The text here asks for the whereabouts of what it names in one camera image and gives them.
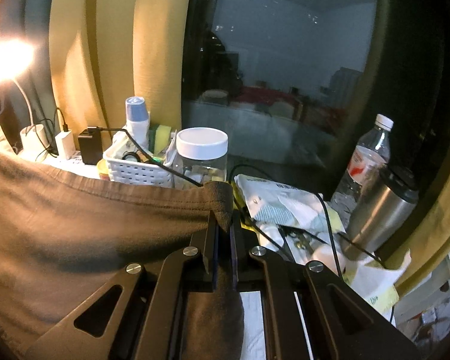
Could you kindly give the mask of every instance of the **bottle label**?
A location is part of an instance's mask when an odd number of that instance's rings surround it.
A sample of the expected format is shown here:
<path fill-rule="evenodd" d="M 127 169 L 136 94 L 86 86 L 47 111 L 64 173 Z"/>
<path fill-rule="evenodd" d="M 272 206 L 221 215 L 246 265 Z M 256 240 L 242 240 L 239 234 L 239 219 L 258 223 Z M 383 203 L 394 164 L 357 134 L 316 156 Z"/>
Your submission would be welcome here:
<path fill-rule="evenodd" d="M 378 153 L 366 147 L 357 146 L 347 171 L 356 183 L 363 185 L 384 164 L 385 160 Z"/>

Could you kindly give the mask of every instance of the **black tumbler lid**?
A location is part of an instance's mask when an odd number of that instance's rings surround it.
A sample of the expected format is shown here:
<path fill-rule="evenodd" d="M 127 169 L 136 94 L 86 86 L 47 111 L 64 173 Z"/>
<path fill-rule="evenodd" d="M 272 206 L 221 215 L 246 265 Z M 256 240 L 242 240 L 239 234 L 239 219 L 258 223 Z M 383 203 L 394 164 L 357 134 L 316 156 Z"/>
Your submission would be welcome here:
<path fill-rule="evenodd" d="M 416 204 L 419 201 L 419 189 L 412 171 L 403 166 L 386 166 L 380 169 L 380 177 L 385 185 L 402 200 Z"/>

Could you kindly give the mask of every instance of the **lamp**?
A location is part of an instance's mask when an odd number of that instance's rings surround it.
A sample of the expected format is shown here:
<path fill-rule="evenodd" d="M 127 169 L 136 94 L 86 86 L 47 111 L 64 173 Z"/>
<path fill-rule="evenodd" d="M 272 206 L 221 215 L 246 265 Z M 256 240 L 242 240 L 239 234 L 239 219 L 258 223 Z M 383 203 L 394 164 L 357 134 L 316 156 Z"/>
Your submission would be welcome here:
<path fill-rule="evenodd" d="M 30 126 L 20 131 L 20 138 L 23 151 L 25 153 L 29 152 L 32 156 L 34 153 L 39 152 L 41 154 L 44 152 L 46 145 L 48 145 L 48 139 L 44 127 L 34 124 L 30 100 L 16 78 L 30 66 L 33 58 L 33 47 L 21 40 L 15 39 L 0 42 L 0 82 L 5 80 L 13 81 L 27 103 Z"/>

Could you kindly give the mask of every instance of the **dark window glass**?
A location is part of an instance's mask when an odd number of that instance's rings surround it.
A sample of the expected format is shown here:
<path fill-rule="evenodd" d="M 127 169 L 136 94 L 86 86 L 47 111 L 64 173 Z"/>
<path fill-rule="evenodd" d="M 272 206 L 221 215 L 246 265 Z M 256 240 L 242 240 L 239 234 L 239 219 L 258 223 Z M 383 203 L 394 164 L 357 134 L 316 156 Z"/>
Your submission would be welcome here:
<path fill-rule="evenodd" d="M 313 188 L 364 70 L 375 9 L 376 0 L 190 0 L 183 127 L 225 131 L 229 170 L 253 164 Z"/>

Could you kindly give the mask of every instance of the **yellow sponge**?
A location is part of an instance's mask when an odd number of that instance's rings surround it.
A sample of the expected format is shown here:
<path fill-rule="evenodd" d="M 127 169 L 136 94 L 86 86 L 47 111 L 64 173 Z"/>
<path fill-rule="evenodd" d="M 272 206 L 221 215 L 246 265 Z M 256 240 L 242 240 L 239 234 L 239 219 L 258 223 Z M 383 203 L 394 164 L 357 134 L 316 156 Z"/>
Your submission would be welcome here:
<path fill-rule="evenodd" d="M 170 133 L 172 128 L 170 126 L 159 125 L 155 133 L 155 147 L 154 155 L 159 154 L 163 149 L 170 144 Z"/>

